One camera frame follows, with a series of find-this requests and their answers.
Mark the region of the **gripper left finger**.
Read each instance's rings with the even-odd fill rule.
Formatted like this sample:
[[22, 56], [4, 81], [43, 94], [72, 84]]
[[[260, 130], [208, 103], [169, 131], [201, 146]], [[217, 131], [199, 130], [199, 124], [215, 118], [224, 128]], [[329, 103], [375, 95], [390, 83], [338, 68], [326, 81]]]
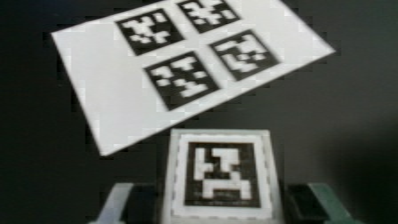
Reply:
[[157, 189], [150, 183], [116, 183], [96, 219], [88, 224], [155, 224]]

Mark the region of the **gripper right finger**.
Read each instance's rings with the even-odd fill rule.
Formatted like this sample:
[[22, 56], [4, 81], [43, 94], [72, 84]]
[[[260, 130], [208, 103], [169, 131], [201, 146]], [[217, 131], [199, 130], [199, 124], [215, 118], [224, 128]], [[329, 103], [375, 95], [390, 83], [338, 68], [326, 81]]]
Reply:
[[287, 186], [288, 224], [363, 224], [326, 183]]

